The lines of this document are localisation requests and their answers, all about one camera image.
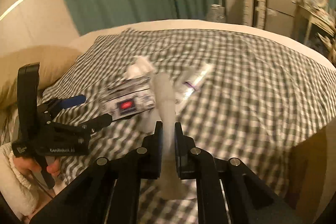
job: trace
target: red label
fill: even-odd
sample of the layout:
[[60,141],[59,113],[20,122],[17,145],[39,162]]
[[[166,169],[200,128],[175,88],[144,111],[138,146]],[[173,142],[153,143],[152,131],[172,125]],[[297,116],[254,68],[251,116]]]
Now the red label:
[[129,108],[131,106],[132,106],[132,102],[129,101],[129,102],[122,103],[120,107],[121,107],[121,109],[126,109],[126,108]]

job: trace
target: black cable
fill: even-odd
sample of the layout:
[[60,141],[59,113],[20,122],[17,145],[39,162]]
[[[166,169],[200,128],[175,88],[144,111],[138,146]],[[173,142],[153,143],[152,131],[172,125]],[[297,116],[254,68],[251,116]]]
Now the black cable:
[[46,189],[44,189],[44,187],[42,186],[42,184],[38,181],[38,179],[34,176],[33,172],[30,172],[31,175],[33,176],[33,179],[35,180],[35,182],[37,183],[37,185],[43,190],[43,192],[45,192],[47,194],[48,197],[50,197],[51,199],[54,199]]

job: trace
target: white bed sheet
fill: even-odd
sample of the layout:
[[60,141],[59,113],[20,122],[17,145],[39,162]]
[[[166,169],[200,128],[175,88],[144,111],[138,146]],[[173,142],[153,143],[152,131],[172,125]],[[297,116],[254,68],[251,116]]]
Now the white bed sheet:
[[80,50],[81,52],[85,52],[93,44],[97,36],[107,34],[119,34],[128,28],[133,28],[138,31],[158,31],[169,29],[214,29],[214,30],[248,33],[260,37],[265,37],[267,39],[280,43],[301,54],[304,54],[305,56],[315,60],[316,62],[320,63],[326,68],[336,70],[336,68],[323,55],[289,37],[284,37],[279,34],[267,32],[264,30],[244,25],[216,23],[202,20],[177,19],[177,20],[160,20],[160,21],[128,24],[124,26],[87,33],[79,38],[74,39],[69,44],[69,47],[73,47]]

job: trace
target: bed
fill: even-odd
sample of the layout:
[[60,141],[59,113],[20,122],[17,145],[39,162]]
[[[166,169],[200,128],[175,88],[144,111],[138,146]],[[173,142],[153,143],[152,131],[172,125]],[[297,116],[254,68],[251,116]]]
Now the bed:
[[[143,22],[100,30],[69,44],[85,51],[43,93],[43,101],[84,94],[56,121],[79,124],[102,114],[101,89],[117,85],[134,56],[148,56],[157,72],[176,80],[185,66],[214,71],[181,113],[186,135],[215,157],[240,158],[277,194],[288,187],[288,153],[336,115],[336,69],[319,53],[280,35],[198,20]],[[139,147],[140,117],[115,121],[90,141],[90,155],[62,158],[60,178],[75,179],[96,158],[115,159]],[[196,184],[185,200],[163,200],[155,181],[143,181],[139,223],[197,223]]]

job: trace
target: clear plastic package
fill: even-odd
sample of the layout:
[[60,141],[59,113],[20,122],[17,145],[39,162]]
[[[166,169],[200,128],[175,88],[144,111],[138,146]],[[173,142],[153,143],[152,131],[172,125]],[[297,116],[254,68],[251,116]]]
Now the clear plastic package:
[[175,82],[175,112],[179,115],[185,108],[190,96],[198,92],[212,72],[213,65],[204,63],[199,70],[188,68]]
[[126,80],[113,88],[107,87],[101,99],[105,112],[117,120],[154,108],[150,79],[146,75]]

